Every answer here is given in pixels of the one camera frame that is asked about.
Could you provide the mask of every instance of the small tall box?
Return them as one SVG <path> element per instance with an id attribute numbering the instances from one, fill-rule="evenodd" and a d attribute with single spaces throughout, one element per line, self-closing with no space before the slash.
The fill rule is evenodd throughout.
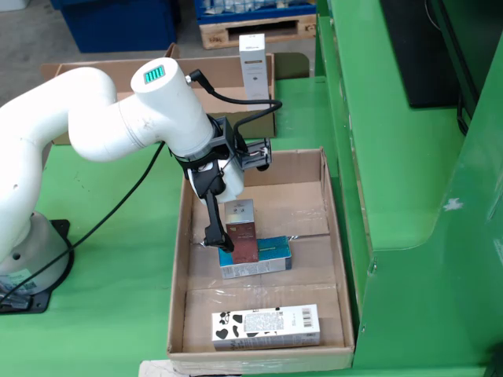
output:
<path id="1" fill-rule="evenodd" d="M 254 263 L 259 261 L 259 246 L 255 233 L 253 199 L 227 202 L 226 229 L 234 243 L 233 263 Z"/>
<path id="2" fill-rule="evenodd" d="M 268 100 L 265 35 L 240 35 L 239 56 L 246 97 L 249 100 Z M 269 104 L 249 104 L 248 110 L 263 110 L 269 106 Z"/>

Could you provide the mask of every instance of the black monitor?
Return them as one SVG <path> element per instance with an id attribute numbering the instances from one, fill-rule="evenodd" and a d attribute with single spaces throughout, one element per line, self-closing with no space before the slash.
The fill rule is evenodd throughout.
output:
<path id="1" fill-rule="evenodd" d="M 460 83 L 464 108 L 473 116 L 503 32 L 502 0 L 431 0 Z"/>
<path id="2" fill-rule="evenodd" d="M 472 116 L 503 32 L 503 0 L 380 0 L 413 108 Z"/>

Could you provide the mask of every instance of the cow print box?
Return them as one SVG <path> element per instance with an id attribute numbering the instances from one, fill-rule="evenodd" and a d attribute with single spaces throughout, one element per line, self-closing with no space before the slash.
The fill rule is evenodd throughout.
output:
<path id="1" fill-rule="evenodd" d="M 317 346 L 316 305 L 213 313 L 212 340 L 217 351 Z"/>

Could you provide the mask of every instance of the green indicator light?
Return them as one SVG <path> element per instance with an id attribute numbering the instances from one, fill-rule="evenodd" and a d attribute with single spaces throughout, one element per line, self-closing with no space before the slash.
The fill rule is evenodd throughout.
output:
<path id="1" fill-rule="evenodd" d="M 159 67 L 146 72 L 143 76 L 145 78 L 145 84 L 156 81 L 157 79 L 165 76 L 164 66 L 160 65 Z"/>

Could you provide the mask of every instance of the cardboard box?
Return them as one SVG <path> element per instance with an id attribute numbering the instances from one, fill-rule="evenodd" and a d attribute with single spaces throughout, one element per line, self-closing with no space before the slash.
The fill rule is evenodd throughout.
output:
<path id="1" fill-rule="evenodd" d="M 275 80 L 278 70 L 275 68 L 275 57 L 277 54 L 267 54 L 267 75 L 271 98 L 275 98 Z M 280 57 L 282 62 L 280 75 L 285 79 L 309 76 L 309 61 L 300 53 L 284 53 Z M 185 74 L 189 74 L 196 69 L 200 69 L 209 80 L 216 91 L 224 96 L 246 99 L 243 76 L 239 57 L 208 57 L 197 59 L 179 59 L 178 47 L 172 44 L 165 57 L 172 57 L 177 60 Z M 41 66 L 42 76 L 45 80 L 65 73 L 79 67 L 94 67 L 101 69 L 108 74 L 116 84 L 118 100 L 129 97 L 133 94 L 130 88 L 130 81 L 133 74 L 151 59 L 137 60 L 108 60 L 91 61 L 65 64 L 43 64 Z M 229 104 L 208 94 L 198 83 L 192 84 L 194 92 L 203 104 L 204 110 L 215 118 L 226 116 L 230 124 L 233 125 L 240 119 L 253 115 L 257 111 L 249 111 L 246 105 Z M 244 137 L 275 137 L 276 125 L 274 114 L 268 114 L 260 119 L 254 120 L 240 127 Z M 68 135 L 62 135 L 54 140 L 57 145 L 69 145 Z"/>
<path id="2" fill-rule="evenodd" d="M 183 181 L 168 357 L 177 370 L 190 375 L 349 368 L 354 353 L 353 327 L 324 152 L 274 152 L 268 170 L 246 170 L 245 189 L 238 199 L 253 199 L 258 238 L 295 236 L 290 241 L 292 269 L 224 280 L 218 249 L 200 244 L 209 221 L 207 209 L 190 183 Z M 217 352 L 213 346 L 212 313 L 306 304 L 318 306 L 320 346 L 227 352 Z"/>
<path id="3" fill-rule="evenodd" d="M 261 273 L 276 273 L 292 269 L 292 252 L 288 245 L 288 237 L 273 237 L 257 240 L 259 261 L 255 263 L 233 264 L 233 253 L 218 249 L 218 260 L 223 279 L 233 279 Z"/>
<path id="4" fill-rule="evenodd" d="M 259 245 L 255 234 L 253 200 L 233 200 L 224 204 L 226 209 L 226 231 L 234 244 L 230 253 L 233 263 L 255 263 L 259 261 Z"/>
<path id="5" fill-rule="evenodd" d="M 213 313 L 211 326 L 211 337 L 217 351 L 267 350 L 320 344 L 316 305 Z"/>

